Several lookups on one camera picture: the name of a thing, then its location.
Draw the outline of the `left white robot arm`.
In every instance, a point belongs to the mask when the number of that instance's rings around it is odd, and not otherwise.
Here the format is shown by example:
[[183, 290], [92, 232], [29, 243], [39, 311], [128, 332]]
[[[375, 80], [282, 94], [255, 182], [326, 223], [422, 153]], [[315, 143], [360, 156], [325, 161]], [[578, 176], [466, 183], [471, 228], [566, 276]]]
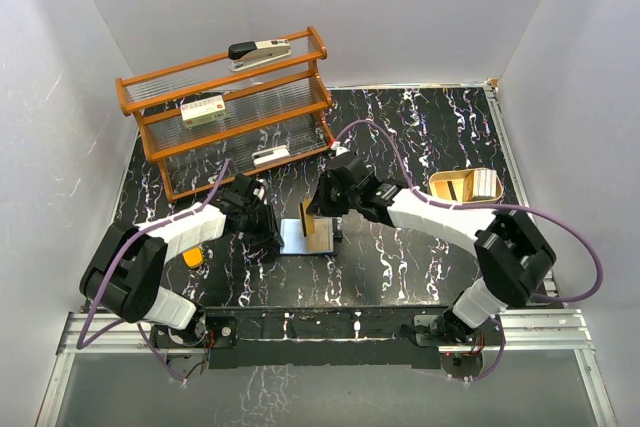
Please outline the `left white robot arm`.
[[115, 221], [107, 229], [79, 291], [126, 323], [171, 330], [186, 346], [200, 343], [207, 323], [194, 301], [161, 285], [165, 265], [203, 243], [230, 235], [269, 249], [283, 246], [266, 183], [237, 175], [211, 199], [143, 224]]

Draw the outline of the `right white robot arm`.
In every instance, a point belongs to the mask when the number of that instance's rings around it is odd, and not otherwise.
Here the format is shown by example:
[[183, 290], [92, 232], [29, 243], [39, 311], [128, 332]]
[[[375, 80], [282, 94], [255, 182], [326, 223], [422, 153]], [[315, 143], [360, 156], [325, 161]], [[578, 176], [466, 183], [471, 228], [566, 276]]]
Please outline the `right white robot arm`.
[[355, 210], [370, 222], [419, 231], [473, 255], [481, 276], [427, 325], [405, 325], [412, 338], [471, 342], [482, 325], [508, 307], [523, 308], [556, 262], [556, 254], [530, 217], [514, 208], [438, 201], [405, 181], [380, 180], [356, 154], [330, 159], [304, 211], [342, 217]]

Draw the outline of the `gold credit card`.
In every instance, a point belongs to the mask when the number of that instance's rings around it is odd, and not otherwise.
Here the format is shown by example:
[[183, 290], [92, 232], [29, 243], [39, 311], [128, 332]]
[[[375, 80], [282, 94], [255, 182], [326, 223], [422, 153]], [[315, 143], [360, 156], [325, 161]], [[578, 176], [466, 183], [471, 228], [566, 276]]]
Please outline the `gold credit card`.
[[302, 233], [304, 237], [309, 237], [315, 233], [315, 221], [312, 214], [308, 212], [311, 205], [310, 199], [305, 199], [299, 204], [299, 218], [301, 221]]
[[332, 252], [334, 247], [333, 222], [329, 218], [315, 220], [315, 233], [306, 237], [307, 253], [311, 255]]

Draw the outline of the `black leather card holder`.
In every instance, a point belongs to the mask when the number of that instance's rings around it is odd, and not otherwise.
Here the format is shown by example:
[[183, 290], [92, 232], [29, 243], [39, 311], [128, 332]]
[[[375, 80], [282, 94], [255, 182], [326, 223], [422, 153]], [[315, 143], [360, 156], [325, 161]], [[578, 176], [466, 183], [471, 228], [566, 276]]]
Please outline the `black leather card holder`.
[[315, 231], [307, 236], [300, 219], [282, 219], [280, 233], [284, 241], [280, 248], [283, 256], [335, 255], [343, 239], [341, 221], [337, 218], [317, 218]]

